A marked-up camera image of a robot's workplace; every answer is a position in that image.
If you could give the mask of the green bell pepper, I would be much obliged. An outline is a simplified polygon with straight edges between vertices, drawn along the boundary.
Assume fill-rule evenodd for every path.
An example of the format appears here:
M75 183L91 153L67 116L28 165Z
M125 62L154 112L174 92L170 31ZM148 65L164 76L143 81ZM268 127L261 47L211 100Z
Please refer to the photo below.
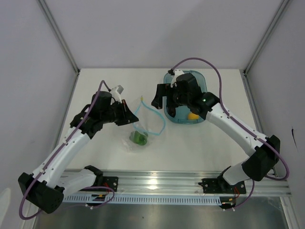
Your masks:
M144 146L147 144L148 141L148 134L147 133L140 133L139 131L133 131L131 132L129 139L140 146Z

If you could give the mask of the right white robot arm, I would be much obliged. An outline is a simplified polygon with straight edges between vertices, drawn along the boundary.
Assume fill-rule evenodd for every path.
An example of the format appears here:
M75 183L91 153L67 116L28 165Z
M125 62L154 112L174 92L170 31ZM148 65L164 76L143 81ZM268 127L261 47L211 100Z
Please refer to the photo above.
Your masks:
M177 76L174 83L158 84L152 106L161 109L163 98L166 98L166 108L171 116L175 116L177 107L188 107L192 113L224 131L248 155L245 161L228 167L217 177L222 193L229 192L235 184L245 180L261 181L279 161L274 151L279 150L280 140L274 135L267 137L251 130L225 112L220 98L211 92L202 92L191 73Z

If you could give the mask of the clear zip top bag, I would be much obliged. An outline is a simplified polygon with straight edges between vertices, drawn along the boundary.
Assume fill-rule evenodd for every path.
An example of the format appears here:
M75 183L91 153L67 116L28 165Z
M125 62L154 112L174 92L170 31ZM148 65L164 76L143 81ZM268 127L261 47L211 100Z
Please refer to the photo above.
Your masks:
M139 118L139 121L123 126L121 131L123 146L130 152L136 152L157 146L161 143L166 128L164 116L156 108L147 104L143 96L138 97L130 104L130 110ZM133 131L147 133L147 144L140 146L133 143L129 139L129 136Z

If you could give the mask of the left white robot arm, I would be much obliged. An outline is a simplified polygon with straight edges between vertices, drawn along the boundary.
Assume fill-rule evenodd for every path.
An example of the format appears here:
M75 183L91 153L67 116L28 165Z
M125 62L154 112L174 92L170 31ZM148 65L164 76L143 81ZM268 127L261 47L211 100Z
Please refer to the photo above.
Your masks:
M67 165L105 124L122 126L138 122L139 119L121 98L121 93L119 87L109 92L97 91L91 103L73 118L62 143L32 173L20 175L18 183L23 193L22 202L27 200L39 211L50 214L73 193L103 188L103 172L94 166L86 166L69 178L61 179L61 176Z

